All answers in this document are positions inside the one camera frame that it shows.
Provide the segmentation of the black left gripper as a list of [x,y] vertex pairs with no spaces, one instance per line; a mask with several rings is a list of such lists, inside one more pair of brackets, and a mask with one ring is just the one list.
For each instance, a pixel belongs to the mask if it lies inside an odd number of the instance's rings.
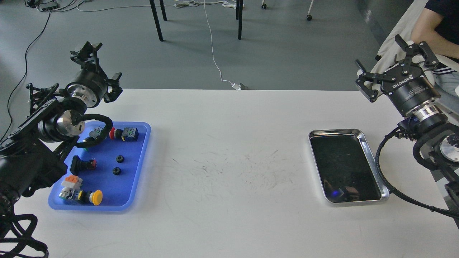
[[123,91],[119,84],[121,72],[115,73],[112,78],[101,73],[102,68],[97,57],[97,51],[101,47],[102,43],[93,45],[86,42],[79,51],[70,51],[70,59],[79,64],[82,70],[67,85],[67,93],[82,100],[87,108],[99,105],[103,96],[105,103],[114,102]]

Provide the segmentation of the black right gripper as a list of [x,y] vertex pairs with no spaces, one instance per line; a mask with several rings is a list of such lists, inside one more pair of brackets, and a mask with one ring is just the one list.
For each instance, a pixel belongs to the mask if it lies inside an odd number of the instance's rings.
[[395,35],[394,39],[406,54],[403,66],[393,66],[384,74],[372,73],[364,68],[359,59],[356,59],[355,63],[361,74],[358,75],[355,84],[371,103],[374,103],[379,96],[379,91],[373,89],[373,84],[381,85],[382,93],[388,96],[403,117],[407,117],[419,105],[439,99],[441,96],[426,78],[422,68],[412,66],[413,57],[421,55],[427,70],[435,69],[439,60],[425,41],[408,45],[399,34]]

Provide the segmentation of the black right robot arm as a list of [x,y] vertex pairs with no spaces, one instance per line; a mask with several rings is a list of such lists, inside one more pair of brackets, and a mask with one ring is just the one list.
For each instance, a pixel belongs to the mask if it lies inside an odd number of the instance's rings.
[[458,126],[451,124],[436,105],[440,93],[433,87],[425,72],[436,69],[439,60],[426,42],[407,43],[400,35],[395,42],[406,54],[383,73],[365,70],[359,60],[361,74],[355,81],[362,94],[375,102],[380,94],[387,95],[397,111],[404,117],[397,127],[387,134],[377,148],[375,163],[377,173],[389,193],[432,212],[458,219],[458,212],[423,204],[395,188],[380,168],[380,153],[392,137],[414,141],[412,154],[416,162],[430,171],[439,171],[447,183],[446,192],[458,206]]

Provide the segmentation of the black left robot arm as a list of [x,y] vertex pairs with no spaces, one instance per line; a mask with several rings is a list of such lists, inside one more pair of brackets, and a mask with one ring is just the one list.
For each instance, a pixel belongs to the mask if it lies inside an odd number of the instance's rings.
[[33,214],[16,215],[14,205],[38,189],[51,187],[67,173],[64,160],[74,148],[89,148],[103,142],[113,121],[100,114],[87,114],[101,101],[110,103],[121,95],[122,73],[108,78],[99,64],[102,43],[86,42],[70,59],[81,69],[65,88],[56,83],[30,90],[30,115],[1,142],[0,196],[1,243],[16,243],[2,258],[23,257],[29,246],[49,256],[47,245],[32,237],[38,219]]

